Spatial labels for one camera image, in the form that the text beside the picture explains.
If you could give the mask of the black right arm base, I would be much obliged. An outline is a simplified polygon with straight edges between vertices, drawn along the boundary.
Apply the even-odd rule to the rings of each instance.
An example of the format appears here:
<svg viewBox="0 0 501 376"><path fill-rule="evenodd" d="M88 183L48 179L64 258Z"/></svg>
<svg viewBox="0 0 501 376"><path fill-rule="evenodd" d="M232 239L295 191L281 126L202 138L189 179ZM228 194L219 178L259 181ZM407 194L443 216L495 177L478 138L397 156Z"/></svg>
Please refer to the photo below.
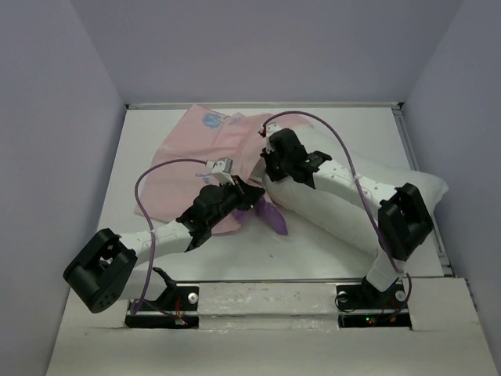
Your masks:
<svg viewBox="0 0 501 376"><path fill-rule="evenodd" d="M333 301L339 312L338 326L342 329L412 326L408 295L400 280L383 292L366 279L357 284L339 284Z"/></svg>

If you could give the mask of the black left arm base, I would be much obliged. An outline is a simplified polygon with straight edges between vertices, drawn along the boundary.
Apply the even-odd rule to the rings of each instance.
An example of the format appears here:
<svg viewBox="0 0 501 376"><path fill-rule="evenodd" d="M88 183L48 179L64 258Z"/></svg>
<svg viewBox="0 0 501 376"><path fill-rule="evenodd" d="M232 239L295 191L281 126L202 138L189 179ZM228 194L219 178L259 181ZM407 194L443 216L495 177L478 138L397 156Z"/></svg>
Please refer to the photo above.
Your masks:
<svg viewBox="0 0 501 376"><path fill-rule="evenodd" d="M130 300L124 325L130 329L197 329L200 286L178 284L159 267L153 267L153 272L161 278L161 292L147 298L136 314Z"/></svg>

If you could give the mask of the white pillow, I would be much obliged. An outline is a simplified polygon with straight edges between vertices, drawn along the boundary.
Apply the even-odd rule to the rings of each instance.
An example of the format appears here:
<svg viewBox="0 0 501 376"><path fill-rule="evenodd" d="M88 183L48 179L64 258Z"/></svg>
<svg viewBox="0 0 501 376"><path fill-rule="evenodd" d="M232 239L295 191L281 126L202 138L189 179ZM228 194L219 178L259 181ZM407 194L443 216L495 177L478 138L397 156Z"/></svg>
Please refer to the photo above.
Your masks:
<svg viewBox="0 0 501 376"><path fill-rule="evenodd" d="M304 217L353 248L376 255L380 250L377 235L362 206L339 142L307 125L293 132L308 152L325 152L333 160L324 164L315 188L296 183L291 177L272 182L264 175L262 182L273 203ZM359 155L354 155L352 160L373 215L377 213L378 201L389 198L396 187L412 184L410 170L389 168Z"/></svg>

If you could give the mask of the pink printed pillowcase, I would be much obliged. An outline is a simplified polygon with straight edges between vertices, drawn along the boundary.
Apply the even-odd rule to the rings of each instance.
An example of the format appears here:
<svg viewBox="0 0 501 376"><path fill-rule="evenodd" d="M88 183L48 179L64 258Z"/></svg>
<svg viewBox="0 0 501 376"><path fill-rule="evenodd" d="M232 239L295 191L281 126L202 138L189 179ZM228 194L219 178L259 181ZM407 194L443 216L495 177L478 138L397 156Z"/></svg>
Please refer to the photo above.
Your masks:
<svg viewBox="0 0 501 376"><path fill-rule="evenodd" d="M271 114L227 115L193 105L169 132L153 156L135 213L170 222L178 218L200 190L218 181L207 161L232 160L232 173L257 185L264 169L261 152L265 138L259 132Z"/></svg>

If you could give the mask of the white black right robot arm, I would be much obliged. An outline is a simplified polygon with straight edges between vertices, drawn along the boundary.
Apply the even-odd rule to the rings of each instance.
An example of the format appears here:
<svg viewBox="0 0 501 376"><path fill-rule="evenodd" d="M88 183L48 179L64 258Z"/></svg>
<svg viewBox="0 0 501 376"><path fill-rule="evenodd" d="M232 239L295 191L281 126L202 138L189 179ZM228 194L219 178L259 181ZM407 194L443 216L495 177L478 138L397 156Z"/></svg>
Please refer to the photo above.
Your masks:
<svg viewBox="0 0 501 376"><path fill-rule="evenodd" d="M362 209L377 235L378 255L360 288L362 301L378 307L388 299L388 289L403 274L410 255L433 230L430 213L419 189L406 183L401 187L379 183L356 173L353 164L343 166L321 151L308 152L295 131L276 124L265 127L266 147L261 152L266 179L280 188L294 188L307 194L306 208L317 219L313 197L324 193L321 203L341 199Z"/></svg>

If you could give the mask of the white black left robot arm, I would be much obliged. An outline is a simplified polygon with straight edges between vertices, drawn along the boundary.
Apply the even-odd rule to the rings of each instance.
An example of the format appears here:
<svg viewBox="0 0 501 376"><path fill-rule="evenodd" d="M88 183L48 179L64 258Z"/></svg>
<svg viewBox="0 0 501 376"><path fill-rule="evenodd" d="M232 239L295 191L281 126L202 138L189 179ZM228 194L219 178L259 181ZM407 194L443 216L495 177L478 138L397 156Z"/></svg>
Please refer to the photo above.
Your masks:
<svg viewBox="0 0 501 376"><path fill-rule="evenodd" d="M101 313L122 295L134 268L158 255L199 248L212 230L235 211L252 209L265 190L234 175L231 181L206 185L177 219L142 232L95 233L63 272L63 279L91 313Z"/></svg>

